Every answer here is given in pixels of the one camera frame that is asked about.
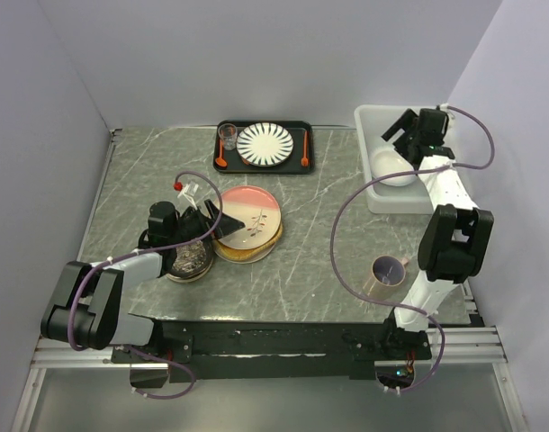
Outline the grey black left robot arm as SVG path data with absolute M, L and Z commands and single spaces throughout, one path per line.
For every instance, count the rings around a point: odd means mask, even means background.
M 132 252 L 99 263 L 68 262 L 60 274 L 40 322 L 40 334 L 67 342 L 77 351 L 103 349 L 112 342 L 133 345 L 141 359 L 159 359 L 166 344 L 153 331 L 154 321 L 121 317 L 123 289 L 170 272 L 176 250 L 209 237 L 220 239 L 245 228 L 210 200 L 207 212 L 189 206 L 179 212 L 171 202 L 149 208 L 148 227 Z

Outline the pink cream floral plate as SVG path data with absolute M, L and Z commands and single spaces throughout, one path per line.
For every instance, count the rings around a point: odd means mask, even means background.
M 226 247 L 237 250 L 258 248 L 278 231 L 282 214 L 278 201 L 265 189 L 240 185 L 221 194 L 223 212 L 244 223 L 242 229 L 220 238 Z

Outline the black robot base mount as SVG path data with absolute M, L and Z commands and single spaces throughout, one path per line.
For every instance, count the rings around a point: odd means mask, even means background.
M 189 367 L 200 380 L 346 376 L 372 380 L 378 361 L 432 357 L 426 332 L 417 344 L 383 323 L 159 321 L 141 350 Z

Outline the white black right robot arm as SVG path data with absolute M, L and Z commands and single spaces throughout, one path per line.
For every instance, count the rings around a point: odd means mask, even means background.
M 449 112 L 460 113 L 481 127 L 490 144 L 490 156 L 482 165 L 458 162 L 445 145 Z M 425 186 L 433 213 L 418 246 L 419 272 L 400 306 L 392 309 L 394 328 L 380 337 L 382 351 L 401 358 L 432 323 L 446 296 L 482 269 L 494 216 L 481 209 L 466 191 L 460 168 L 484 170 L 495 158 L 495 144 L 488 128 L 476 117 L 453 106 L 408 109 L 382 135 L 387 141 L 400 132 L 394 149 L 412 167 Z

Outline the white ribbed deep plate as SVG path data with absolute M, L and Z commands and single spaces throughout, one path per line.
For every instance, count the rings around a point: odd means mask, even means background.
M 375 148 L 369 157 L 370 170 L 373 178 L 384 177 L 401 172 L 413 172 L 413 166 L 402 157 L 393 147 L 382 146 Z M 411 175 L 399 175 L 380 181 L 383 185 L 393 187 L 405 187 L 416 181 L 417 177 Z

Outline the orange woven pattern plate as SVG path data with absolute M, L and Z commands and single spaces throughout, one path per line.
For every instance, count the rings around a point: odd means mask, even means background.
M 283 235 L 283 224 L 279 225 L 277 232 L 263 245 L 251 249 L 235 249 L 227 247 L 218 240 L 212 242 L 214 252 L 221 258 L 234 263 L 246 263 L 257 261 L 270 253 Z

